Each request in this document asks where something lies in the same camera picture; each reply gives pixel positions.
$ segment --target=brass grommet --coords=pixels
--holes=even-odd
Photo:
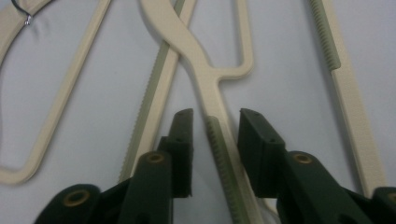
[[[306,156],[304,154],[295,154],[295,155],[293,155],[293,158],[297,162],[303,163],[303,164],[309,164],[312,162],[312,159],[309,156]]]
[[[90,198],[90,193],[85,189],[75,190],[64,197],[64,206],[74,207],[85,203]]]
[[[390,193],[388,194],[388,197],[390,198],[391,201],[396,203],[396,193]]]
[[[147,156],[147,161],[151,163],[158,163],[163,161],[164,157],[160,153],[152,153]]]

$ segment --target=white surface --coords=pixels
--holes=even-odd
[[[230,2],[201,0],[191,20],[215,66],[239,63]],[[396,186],[396,3],[333,2],[388,182]],[[0,8],[8,3],[1,0]],[[1,165],[23,165],[96,4],[55,1],[11,46],[0,68]],[[255,68],[221,84],[235,127],[239,108],[263,113],[288,150],[312,153],[341,185],[359,190],[308,2],[249,0],[248,6]],[[137,1],[111,3],[38,173],[23,185],[0,186],[1,223],[32,223],[71,185],[116,184],[160,44],[147,24]],[[167,135],[178,110],[194,108],[193,197],[176,200],[175,223],[231,223],[186,68],[181,60],[159,133]]]

